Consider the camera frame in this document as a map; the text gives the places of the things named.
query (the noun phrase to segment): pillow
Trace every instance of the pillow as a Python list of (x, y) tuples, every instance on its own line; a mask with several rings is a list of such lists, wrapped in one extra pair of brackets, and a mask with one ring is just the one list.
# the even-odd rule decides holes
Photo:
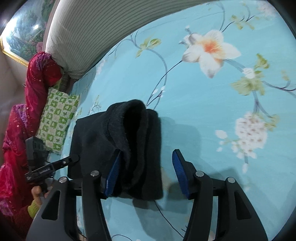
[(61, 81), (62, 81), (62, 79), (60, 79), (58, 82), (56, 82), (56, 84), (53, 86), (53, 88), (56, 90), (59, 90), (59, 87), (61, 85)]
[(69, 96), (49, 88), (36, 137), (43, 140), (47, 150), (61, 154), (66, 133), (77, 109), (79, 95)]
[(121, 39), (158, 18), (211, 0), (61, 0), (46, 53), (79, 80)]

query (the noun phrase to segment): framed painting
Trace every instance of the framed painting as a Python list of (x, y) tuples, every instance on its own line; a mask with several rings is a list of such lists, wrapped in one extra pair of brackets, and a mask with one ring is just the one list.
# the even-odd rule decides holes
[(0, 36), (1, 51), (28, 66), (42, 51), (47, 23), (56, 0), (28, 0), (7, 23)]

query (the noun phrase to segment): black fleece fabric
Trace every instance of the black fleece fabric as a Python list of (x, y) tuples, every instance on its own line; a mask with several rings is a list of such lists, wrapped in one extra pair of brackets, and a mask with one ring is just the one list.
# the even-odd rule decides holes
[(161, 125), (157, 112), (146, 109), (140, 100), (111, 105), (100, 112), (78, 119), (71, 143), (71, 154), (80, 161), (68, 168), (72, 179), (104, 170), (116, 149), (123, 162), (113, 192), (125, 192), (137, 199), (162, 198), (160, 171)]

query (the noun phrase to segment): floral bedsheet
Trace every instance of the floral bedsheet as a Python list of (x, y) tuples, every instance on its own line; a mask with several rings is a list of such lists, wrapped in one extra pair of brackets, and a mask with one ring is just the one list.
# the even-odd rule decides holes
[[(192, 202), (178, 186), (176, 148), (209, 176), (234, 177), (273, 239), (296, 203), (295, 43), (268, 2), (215, 1), (140, 28), (74, 85), (81, 102), (63, 157), (76, 120), (113, 103), (140, 99), (161, 119), (164, 197), (103, 201), (113, 240), (182, 240)], [(215, 218), (217, 199), (209, 240)]]

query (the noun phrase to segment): pink sequined fabric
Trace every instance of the pink sequined fabric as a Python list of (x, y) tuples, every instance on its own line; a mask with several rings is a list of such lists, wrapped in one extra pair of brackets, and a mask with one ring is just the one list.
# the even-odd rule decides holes
[(37, 53), (29, 62), (25, 104), (12, 107), (3, 142), (4, 164), (0, 169), (0, 211), (12, 216), (32, 201), (25, 140), (36, 135), (46, 104), (48, 88), (62, 77), (50, 54)]

